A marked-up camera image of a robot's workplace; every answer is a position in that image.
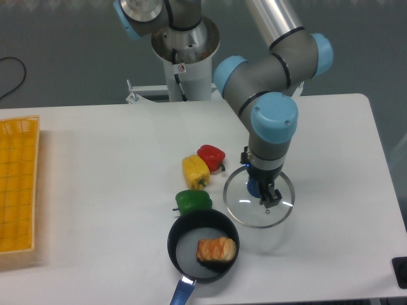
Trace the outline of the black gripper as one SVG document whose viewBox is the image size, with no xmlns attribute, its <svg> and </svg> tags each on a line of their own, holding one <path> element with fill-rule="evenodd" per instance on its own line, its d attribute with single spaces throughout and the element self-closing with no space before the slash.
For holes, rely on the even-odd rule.
<svg viewBox="0 0 407 305">
<path fill-rule="evenodd" d="M 264 207 L 277 206 L 282 195 L 275 188 L 274 181 L 281 172 L 283 157 L 275 160 L 261 159 L 245 146 L 240 155 L 240 163 L 249 174 L 248 192 L 252 196 L 260 196 L 260 205 Z"/>
</svg>

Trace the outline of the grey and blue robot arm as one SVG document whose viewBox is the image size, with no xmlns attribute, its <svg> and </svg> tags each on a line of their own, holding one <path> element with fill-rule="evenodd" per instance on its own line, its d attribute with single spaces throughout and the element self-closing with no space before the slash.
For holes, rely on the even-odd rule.
<svg viewBox="0 0 407 305">
<path fill-rule="evenodd" d="M 130 37 L 150 36 L 163 62 L 170 101 L 207 100 L 217 88 L 249 132 L 241 155 L 248 191 L 264 207 L 278 205 L 282 196 L 275 179 L 298 119 L 284 90 L 331 67 L 329 40 L 307 33 L 289 1 L 248 1 L 268 55 L 255 63 L 231 56 L 213 69 L 219 31 L 202 14 L 200 1 L 115 1 L 113 6 Z"/>
</svg>

